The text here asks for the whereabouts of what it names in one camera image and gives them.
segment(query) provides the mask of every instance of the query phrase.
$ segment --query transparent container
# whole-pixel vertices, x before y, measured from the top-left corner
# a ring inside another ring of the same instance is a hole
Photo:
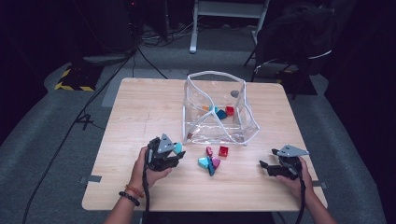
[[[247,145],[260,130],[245,80],[205,71],[188,75],[184,89],[183,144]]]

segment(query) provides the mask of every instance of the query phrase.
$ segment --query person's right hand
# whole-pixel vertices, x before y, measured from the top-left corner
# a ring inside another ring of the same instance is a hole
[[[311,194],[314,193],[314,188],[312,185],[312,177],[308,172],[308,167],[306,166],[306,162],[303,158],[299,157],[301,165],[303,167],[303,180],[306,186],[305,194]],[[291,192],[295,197],[301,200],[301,183],[299,178],[295,180],[291,180],[288,177],[285,177],[283,175],[277,175],[276,179],[280,181],[280,183],[286,185],[287,187],[290,188]]]

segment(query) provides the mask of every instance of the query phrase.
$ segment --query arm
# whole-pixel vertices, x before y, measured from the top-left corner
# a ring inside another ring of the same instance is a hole
[[[131,179],[128,183],[128,186],[136,189],[135,191],[137,192],[144,192],[142,175],[146,151],[147,147],[141,148],[139,158],[134,163],[134,169],[132,170]],[[150,169],[147,169],[148,187],[152,187],[157,180],[166,177],[171,172],[171,168],[166,169],[162,172],[154,172]],[[136,199],[139,198],[136,192],[131,189],[126,189],[125,193],[131,195]],[[117,203],[114,205],[114,208],[111,210],[110,215],[108,215],[105,223],[131,223],[133,213],[134,203],[125,197],[120,197]]]
[[[320,224],[333,224],[337,223],[326,207],[322,204],[318,196],[314,192],[312,185],[312,177],[308,173],[308,167],[304,159],[299,158],[301,165],[303,166],[303,180],[305,182],[305,205],[311,213],[315,223]],[[285,176],[277,175],[278,179],[282,184],[288,186],[294,196],[301,200],[301,184],[299,179],[291,180]]]

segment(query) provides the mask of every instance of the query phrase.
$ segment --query beaded bracelet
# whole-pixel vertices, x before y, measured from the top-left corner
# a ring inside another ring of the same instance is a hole
[[[140,193],[139,192],[139,190],[137,190],[136,188],[134,188],[134,187],[131,187],[131,186],[129,186],[129,185],[125,185],[125,188],[126,189],[130,189],[131,191],[133,191],[137,196],[139,196],[140,198],[144,198],[145,197],[145,194],[144,193]]]
[[[119,195],[131,200],[131,202],[133,202],[134,205],[136,205],[136,206],[140,205],[140,202],[136,198],[132,197],[131,195],[129,195],[127,193],[125,193],[124,191],[120,191]]]

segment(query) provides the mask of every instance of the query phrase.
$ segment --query table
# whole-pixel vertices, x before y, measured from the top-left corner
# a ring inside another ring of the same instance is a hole
[[[182,106],[185,80],[125,78],[112,109],[82,206],[111,210],[129,181],[142,146],[166,133],[182,141]],[[300,204],[290,190],[268,176],[259,160],[277,164],[272,148],[289,144],[305,148],[289,101],[281,85],[247,83],[247,98],[260,132],[246,147],[229,146],[213,176],[198,165],[206,145],[186,145],[185,157],[173,172],[150,189],[150,211],[298,211]],[[219,146],[212,146],[214,154]],[[308,156],[308,169],[317,180]],[[322,188],[316,194],[327,206]],[[144,210],[145,201],[136,210]]]
[[[195,0],[190,53],[197,51],[198,15],[259,19],[257,30],[252,31],[253,39],[257,44],[257,33],[262,28],[269,2],[270,0],[265,0],[263,4],[244,4]]]

